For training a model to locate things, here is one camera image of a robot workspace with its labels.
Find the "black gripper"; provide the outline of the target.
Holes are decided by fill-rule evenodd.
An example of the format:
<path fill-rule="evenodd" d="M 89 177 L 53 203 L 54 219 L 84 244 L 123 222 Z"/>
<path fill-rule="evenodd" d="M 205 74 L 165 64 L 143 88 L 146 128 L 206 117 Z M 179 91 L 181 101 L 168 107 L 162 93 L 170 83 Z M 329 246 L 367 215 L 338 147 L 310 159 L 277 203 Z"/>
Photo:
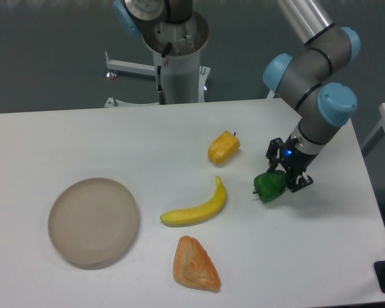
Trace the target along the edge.
<path fill-rule="evenodd" d="M 266 152 L 269 167 L 273 173 L 280 164 L 286 172 L 286 187 L 295 193 L 314 183 L 307 174 L 307 167 L 318 156 L 321 145 L 308 141 L 300 134 L 291 134 L 284 142 L 281 138 L 269 142 Z"/>

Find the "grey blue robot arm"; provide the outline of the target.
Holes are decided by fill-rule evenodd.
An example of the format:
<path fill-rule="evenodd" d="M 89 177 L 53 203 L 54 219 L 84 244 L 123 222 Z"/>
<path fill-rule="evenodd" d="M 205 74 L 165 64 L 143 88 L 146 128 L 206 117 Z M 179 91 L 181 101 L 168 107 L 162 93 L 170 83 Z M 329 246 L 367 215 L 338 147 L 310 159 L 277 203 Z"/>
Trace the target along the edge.
<path fill-rule="evenodd" d="M 286 140 L 268 146 L 268 174 L 283 168 L 284 188 L 312 184 L 309 164 L 357 108 L 352 90 L 327 79 L 360 52 L 358 34 L 338 27 L 317 1 L 280 1 L 279 7 L 305 46 L 298 57 L 282 53 L 265 68 L 263 82 L 301 119 Z M 204 17 L 191 1 L 114 1 L 121 26 L 141 36 L 153 53 L 151 73 L 161 105 L 203 100 L 200 53 L 209 38 Z"/>

